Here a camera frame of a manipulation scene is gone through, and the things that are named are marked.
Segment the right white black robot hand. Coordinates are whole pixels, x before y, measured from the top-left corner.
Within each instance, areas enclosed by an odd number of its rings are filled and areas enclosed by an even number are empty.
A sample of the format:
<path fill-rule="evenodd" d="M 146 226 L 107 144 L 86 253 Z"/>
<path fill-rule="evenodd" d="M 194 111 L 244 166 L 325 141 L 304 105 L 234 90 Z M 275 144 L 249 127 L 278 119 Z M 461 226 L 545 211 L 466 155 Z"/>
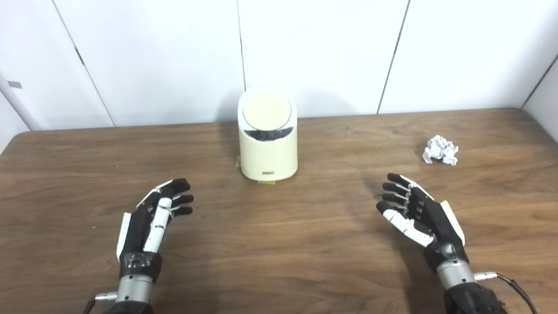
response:
<path fill-rule="evenodd" d="M 403 175 L 389 173 L 387 179 L 376 207 L 395 229 L 424 248 L 429 268 L 436 272 L 443 262 L 469 263 L 465 236 L 449 203 L 434 200 Z"/>

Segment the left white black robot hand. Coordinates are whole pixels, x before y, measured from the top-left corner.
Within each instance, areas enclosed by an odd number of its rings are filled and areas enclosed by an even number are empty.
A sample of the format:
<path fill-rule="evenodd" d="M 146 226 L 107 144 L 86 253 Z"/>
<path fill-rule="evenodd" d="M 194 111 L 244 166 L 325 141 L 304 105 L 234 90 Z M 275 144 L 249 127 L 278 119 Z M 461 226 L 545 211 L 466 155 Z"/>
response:
<path fill-rule="evenodd" d="M 117 244 L 119 278 L 148 276 L 157 282 L 162 270 L 162 240 L 171 221 L 193 213 L 190 184 L 180 177 L 153 188 L 137 205 L 124 213 Z"/>

